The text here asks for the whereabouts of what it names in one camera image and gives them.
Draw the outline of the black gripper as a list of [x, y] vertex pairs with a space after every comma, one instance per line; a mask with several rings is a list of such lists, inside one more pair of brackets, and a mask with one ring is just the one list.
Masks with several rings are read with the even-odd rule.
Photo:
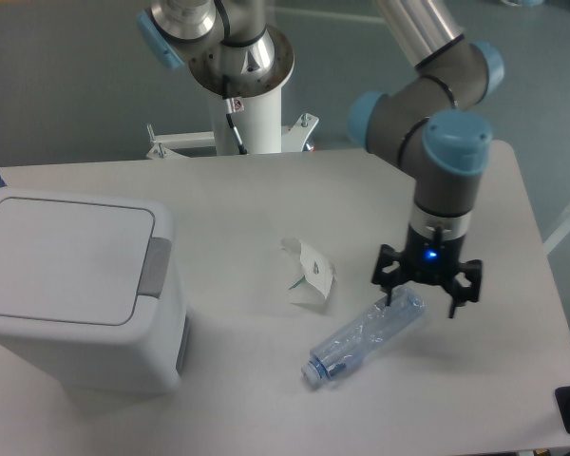
[[453, 319], [458, 308], [479, 301], [482, 286], [483, 262], [459, 260], [465, 240], [462, 236], [435, 243], [408, 227], [403, 254], [381, 245], [371, 283], [386, 294], [386, 306], [391, 304], [393, 290], [407, 281], [446, 287], [451, 297], [448, 317]]

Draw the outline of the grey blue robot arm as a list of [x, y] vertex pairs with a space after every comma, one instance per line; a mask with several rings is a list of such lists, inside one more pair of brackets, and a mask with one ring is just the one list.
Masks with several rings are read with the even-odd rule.
[[[473, 112], [504, 77], [500, 53], [471, 43], [441, 1], [377, 5], [417, 72], [394, 95], [368, 92], [348, 130], [363, 149], [415, 181], [405, 248], [383, 245], [372, 282], [387, 295], [413, 281], [441, 287], [458, 309], [480, 297], [483, 264], [461, 261], [492, 141]], [[295, 64], [262, 1], [154, 1], [137, 19], [147, 46], [170, 68], [188, 66], [213, 103], [220, 155], [279, 153], [280, 90]]]

